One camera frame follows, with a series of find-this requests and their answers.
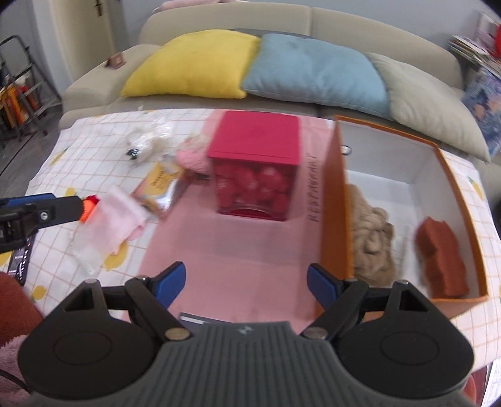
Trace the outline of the small orange red toy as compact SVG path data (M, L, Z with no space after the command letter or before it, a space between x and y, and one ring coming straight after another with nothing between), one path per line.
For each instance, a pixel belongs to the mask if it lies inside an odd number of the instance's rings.
M82 200L83 210L79 219L81 223L85 223L88 220L98 203L99 198L97 195L89 195Z

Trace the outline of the pale pink cloth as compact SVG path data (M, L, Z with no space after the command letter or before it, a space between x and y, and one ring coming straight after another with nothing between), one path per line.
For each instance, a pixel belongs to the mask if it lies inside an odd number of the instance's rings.
M120 245L143 231L148 219L149 212L136 199L113 186L75 231L70 252L87 274L96 276Z

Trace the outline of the brown knotted rope toy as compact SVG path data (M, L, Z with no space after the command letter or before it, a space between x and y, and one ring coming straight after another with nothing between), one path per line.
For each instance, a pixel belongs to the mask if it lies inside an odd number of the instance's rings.
M349 184L348 190L355 278L374 287L390 286L396 280L391 254L394 226L388 221L388 213L371 206L357 186Z

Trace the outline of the rust red sponge cloth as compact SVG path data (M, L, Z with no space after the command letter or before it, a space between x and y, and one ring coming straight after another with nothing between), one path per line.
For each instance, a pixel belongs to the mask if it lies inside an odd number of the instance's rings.
M462 298L470 292L458 240L448 223L426 217L415 233L414 244L431 298Z

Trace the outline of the yellow snack packet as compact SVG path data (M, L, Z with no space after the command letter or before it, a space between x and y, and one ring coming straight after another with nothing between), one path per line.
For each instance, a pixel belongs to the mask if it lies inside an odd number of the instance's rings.
M194 173L182 167L172 154L156 162L132 196L146 210L165 219L193 181Z

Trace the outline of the cellophane white bundle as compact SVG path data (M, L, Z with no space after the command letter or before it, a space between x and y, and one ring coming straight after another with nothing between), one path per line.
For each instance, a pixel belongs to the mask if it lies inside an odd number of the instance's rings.
M173 124L169 121L136 126L127 134L126 141L125 156L137 163L173 152L176 147Z

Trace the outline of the pink knitted item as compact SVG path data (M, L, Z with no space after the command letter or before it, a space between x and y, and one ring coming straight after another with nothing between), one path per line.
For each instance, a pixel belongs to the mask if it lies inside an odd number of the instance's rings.
M207 150L211 138L203 135L192 135L186 138L175 152L175 160L186 170L197 174L209 176L210 160L207 158Z

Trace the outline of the beige fabric sofa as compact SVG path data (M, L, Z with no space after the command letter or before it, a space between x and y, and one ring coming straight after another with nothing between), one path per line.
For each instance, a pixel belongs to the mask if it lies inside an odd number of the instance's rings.
M324 8L210 2L164 6L125 63L99 64L63 94L61 128L140 109L217 108L345 115L467 158L500 197L500 89L456 54L406 30Z

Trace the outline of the pink restaurant mat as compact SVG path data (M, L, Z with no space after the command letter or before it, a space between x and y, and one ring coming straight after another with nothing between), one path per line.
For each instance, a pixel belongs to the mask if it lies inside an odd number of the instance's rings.
M186 284L169 310L220 321L289 321L300 331L320 306L307 289L307 268L320 260L322 170L332 121L302 116L302 163L286 221L217 213L213 185L194 183L173 211L140 237L144 254L129 265L155 276L171 263Z

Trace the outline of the red lidded candy box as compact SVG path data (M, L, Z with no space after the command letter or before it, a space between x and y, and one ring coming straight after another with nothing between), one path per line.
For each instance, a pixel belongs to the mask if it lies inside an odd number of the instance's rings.
M301 123L293 115L229 110L207 150L217 212L288 219L302 162Z

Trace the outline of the pink plush on sofa back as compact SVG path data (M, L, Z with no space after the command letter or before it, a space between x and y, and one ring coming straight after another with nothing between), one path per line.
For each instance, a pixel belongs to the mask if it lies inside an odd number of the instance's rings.
M198 5L234 3L234 0L169 0L163 2L155 9L155 12L167 11L175 8L186 8Z

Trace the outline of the grey-green cushion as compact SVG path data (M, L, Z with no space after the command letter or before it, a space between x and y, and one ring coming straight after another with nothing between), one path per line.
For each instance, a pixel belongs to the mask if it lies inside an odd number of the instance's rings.
M479 125L451 86L411 64L374 53L367 57L385 83L394 121L483 161L491 160Z

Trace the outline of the blue anime print cushion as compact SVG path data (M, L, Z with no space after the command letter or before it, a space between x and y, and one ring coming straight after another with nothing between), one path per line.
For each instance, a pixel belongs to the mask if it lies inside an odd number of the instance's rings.
M500 150L500 78L479 68L466 88L463 103L476 119L490 158L494 158Z

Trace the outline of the light blue cushion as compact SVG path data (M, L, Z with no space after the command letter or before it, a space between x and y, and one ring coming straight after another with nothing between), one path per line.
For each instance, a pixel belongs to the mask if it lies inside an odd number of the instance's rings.
M258 97L390 118L385 83L368 57L317 39L264 35L241 87Z

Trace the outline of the cluttered desk shelf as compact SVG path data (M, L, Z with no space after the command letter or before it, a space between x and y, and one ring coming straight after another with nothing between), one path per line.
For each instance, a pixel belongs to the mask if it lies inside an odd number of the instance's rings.
M459 62L464 84L468 83L480 68L500 78L500 58L494 56L495 36L500 24L486 13L479 13L473 36L452 36L447 50Z

